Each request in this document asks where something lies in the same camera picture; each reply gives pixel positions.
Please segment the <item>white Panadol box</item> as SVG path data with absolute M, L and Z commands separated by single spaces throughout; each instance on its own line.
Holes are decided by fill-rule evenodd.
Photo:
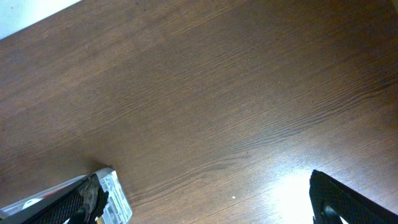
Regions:
M 108 192 L 108 202 L 102 216 L 96 219 L 97 223 L 128 224 L 132 217 L 132 210 L 123 192 L 117 173 L 112 168 L 103 168 L 95 172 L 102 189 Z

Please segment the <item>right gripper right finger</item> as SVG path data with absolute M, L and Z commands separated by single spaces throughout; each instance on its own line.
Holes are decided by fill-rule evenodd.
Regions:
M 309 195 L 314 223 L 397 223 L 397 214 L 318 170 L 312 171 Z

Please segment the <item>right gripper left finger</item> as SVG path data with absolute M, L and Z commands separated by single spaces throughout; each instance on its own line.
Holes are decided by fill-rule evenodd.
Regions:
M 3 218 L 1 224 L 95 223 L 103 215 L 108 198 L 98 176 L 90 174 Z

